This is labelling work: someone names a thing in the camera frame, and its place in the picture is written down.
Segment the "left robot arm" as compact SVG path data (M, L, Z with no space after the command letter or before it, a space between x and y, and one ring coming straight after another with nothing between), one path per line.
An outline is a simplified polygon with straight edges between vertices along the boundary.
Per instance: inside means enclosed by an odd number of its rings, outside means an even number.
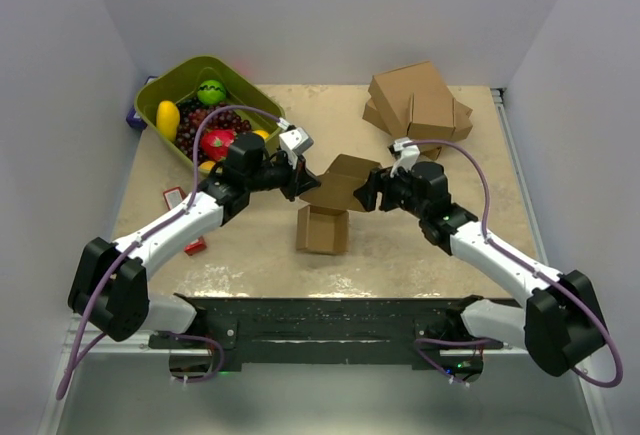
M295 128L280 134L278 149L269 155L261 136L238 136L226 159L176 207L128 236L113 242L97 237L84 247L69 308L117 342L155 331L171 332L185 347L200 345L207 323L194 304L179 295L150 295L149 280L189 242L230 222L252 193L279 190L293 201L318 187L303 156L312 144Z

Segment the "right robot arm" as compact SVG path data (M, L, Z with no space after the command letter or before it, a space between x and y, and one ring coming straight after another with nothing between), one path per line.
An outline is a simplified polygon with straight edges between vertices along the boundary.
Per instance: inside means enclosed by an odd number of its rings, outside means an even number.
M510 307L472 300L445 324L452 345L466 348L478 338L505 342L526 350L539 368L558 377L608 344L589 278L579 271L562 274L484 229L453 202L441 165L374 169L354 196L367 212L410 213L432 245L476 268L516 301Z

